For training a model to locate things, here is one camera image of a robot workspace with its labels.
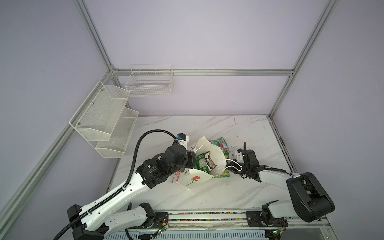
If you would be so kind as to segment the green Fox's Spring Tea bag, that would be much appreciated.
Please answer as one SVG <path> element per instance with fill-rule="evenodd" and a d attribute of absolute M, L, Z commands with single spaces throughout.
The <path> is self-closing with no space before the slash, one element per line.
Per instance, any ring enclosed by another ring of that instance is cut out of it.
<path fill-rule="evenodd" d="M 210 169 L 207 166 L 207 163 L 204 159 L 204 154 L 200 154 L 196 157 L 195 169 L 203 171 L 205 173 L 210 173 Z"/>

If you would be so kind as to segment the green yellow Fox's candy bag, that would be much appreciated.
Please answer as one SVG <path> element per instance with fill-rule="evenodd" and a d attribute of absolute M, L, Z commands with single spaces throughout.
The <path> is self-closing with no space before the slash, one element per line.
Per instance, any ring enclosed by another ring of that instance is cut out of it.
<path fill-rule="evenodd" d="M 220 175 L 215 176 L 215 178 L 229 178 L 230 171 L 228 169 L 224 170 Z"/>

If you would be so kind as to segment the white flowered paper bag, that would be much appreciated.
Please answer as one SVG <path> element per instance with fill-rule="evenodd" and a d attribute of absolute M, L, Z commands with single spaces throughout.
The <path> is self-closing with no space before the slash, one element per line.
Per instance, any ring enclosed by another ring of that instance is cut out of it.
<path fill-rule="evenodd" d="M 213 178 L 228 178 L 229 171 L 242 171 L 240 163 L 230 159 L 230 151 L 224 138 L 208 140 L 201 137 L 191 148 L 195 154 L 191 167 L 176 172 L 172 183 L 185 189 L 193 189 Z"/>

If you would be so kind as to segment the teal green Fox's candy bag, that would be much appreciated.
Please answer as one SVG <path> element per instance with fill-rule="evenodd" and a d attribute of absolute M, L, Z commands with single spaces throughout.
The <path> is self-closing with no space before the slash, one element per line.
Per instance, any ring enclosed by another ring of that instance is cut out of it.
<path fill-rule="evenodd" d="M 211 140 L 210 143 L 215 146 L 218 146 L 224 153 L 224 156 L 226 157 L 226 159 L 230 158 L 230 150 L 229 150 L 228 144 L 226 143 L 223 137 L 218 138 L 216 140 Z"/>

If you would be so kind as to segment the brown chocolate bar wrapper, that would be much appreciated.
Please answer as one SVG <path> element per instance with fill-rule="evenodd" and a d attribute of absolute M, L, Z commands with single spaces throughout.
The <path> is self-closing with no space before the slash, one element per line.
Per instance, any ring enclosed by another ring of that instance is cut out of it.
<path fill-rule="evenodd" d="M 210 171 L 217 167 L 217 164 L 213 161 L 210 152 L 207 152 L 207 153 L 204 154 L 204 159 L 205 159 L 205 161 L 207 163 L 207 166 L 210 169 Z"/>

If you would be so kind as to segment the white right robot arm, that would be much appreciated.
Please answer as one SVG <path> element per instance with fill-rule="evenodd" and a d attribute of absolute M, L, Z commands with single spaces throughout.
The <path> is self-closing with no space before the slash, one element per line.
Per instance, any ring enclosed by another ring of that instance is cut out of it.
<path fill-rule="evenodd" d="M 231 171 L 243 179 L 271 184 L 289 193 L 288 200 L 274 200 L 262 206 L 260 219 L 264 226 L 272 226 L 284 218 L 300 218 L 311 223 L 335 210 L 333 200 L 310 172 L 289 173 L 261 165 L 255 152 L 246 147 L 238 149 L 234 167 Z"/>

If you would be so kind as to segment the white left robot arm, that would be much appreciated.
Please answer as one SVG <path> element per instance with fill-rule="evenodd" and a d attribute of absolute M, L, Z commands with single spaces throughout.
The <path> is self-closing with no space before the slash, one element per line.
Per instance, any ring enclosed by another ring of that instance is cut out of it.
<path fill-rule="evenodd" d="M 122 212 L 136 196 L 165 182 L 172 174 L 193 166 L 195 152 L 175 143 L 162 154 L 145 160 L 128 182 L 123 182 L 110 193 L 85 205 L 68 209 L 68 217 L 75 240 L 103 240 L 105 237 L 131 227 L 150 227 L 155 212 L 149 203 Z"/>

